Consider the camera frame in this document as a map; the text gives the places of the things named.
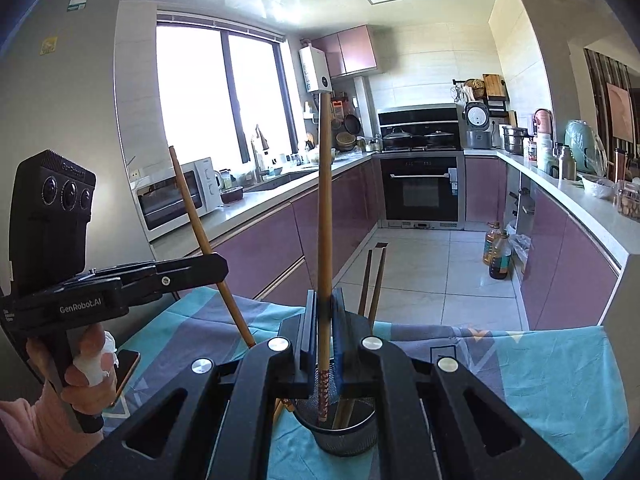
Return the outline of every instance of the tile floor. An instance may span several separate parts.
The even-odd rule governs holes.
[[[511,277],[494,280],[482,263],[483,232],[378,229],[340,279],[347,310],[357,312],[367,251],[386,242],[377,320],[521,330]],[[374,249],[367,311],[382,250]]]

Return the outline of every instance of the yellow sticker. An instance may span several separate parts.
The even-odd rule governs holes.
[[[51,54],[56,51],[56,45],[58,44],[58,37],[51,36],[42,42],[42,47],[40,48],[40,55],[44,56],[45,54]]]

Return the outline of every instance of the smartphone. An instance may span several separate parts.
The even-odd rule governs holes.
[[[118,402],[120,395],[124,389],[125,384],[129,381],[133,370],[136,369],[140,362],[140,352],[134,352],[133,350],[122,349],[117,353],[118,366],[116,366],[116,398],[110,404],[110,408],[113,408]]]

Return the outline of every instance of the metal mesh cup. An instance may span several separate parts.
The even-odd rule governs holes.
[[[376,411],[372,397],[355,399],[349,425],[343,430],[332,430],[340,397],[335,387],[335,369],[329,368],[329,414],[325,422],[318,421],[318,368],[316,387],[308,399],[297,399],[293,414],[311,431],[320,449],[335,456],[356,456],[371,448],[378,440]]]

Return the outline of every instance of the camera lens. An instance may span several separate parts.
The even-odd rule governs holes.
[[[76,197],[78,196],[78,188],[75,182],[68,180],[65,187],[62,188],[62,207],[69,211],[76,205]]]
[[[48,177],[42,186],[42,199],[46,205],[53,204],[58,192],[58,183],[52,176]]]
[[[89,195],[89,190],[85,189],[81,194],[80,194],[80,207],[82,209],[87,209],[89,207],[89,199],[91,198],[91,195]]]

